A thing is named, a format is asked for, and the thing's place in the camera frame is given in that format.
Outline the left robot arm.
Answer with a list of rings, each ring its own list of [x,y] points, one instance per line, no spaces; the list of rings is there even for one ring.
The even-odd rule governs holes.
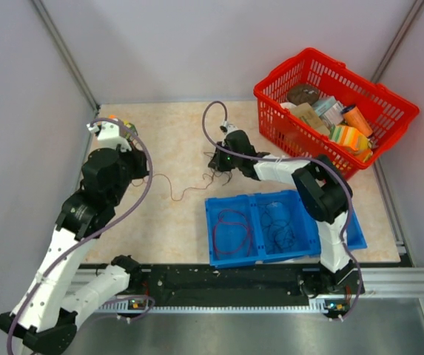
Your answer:
[[[98,308],[119,292],[135,293],[142,286],[139,264],[120,255],[94,280],[72,295],[67,293],[97,239],[129,216],[125,212],[117,217],[115,208],[133,180],[151,173],[152,159],[146,149],[100,148],[90,153],[81,171],[80,187],[64,201],[27,293],[12,311],[0,314],[9,354],[15,339],[33,354],[64,353]]]

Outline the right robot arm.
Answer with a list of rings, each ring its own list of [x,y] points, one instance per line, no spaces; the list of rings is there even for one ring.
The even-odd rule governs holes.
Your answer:
[[[303,207],[317,224],[320,284],[331,293],[343,288],[357,265],[347,245],[347,228],[354,208],[352,190],[329,158],[279,158],[257,152],[242,129],[229,130],[222,141],[212,145],[213,169],[237,169],[246,178],[285,183],[297,191]]]

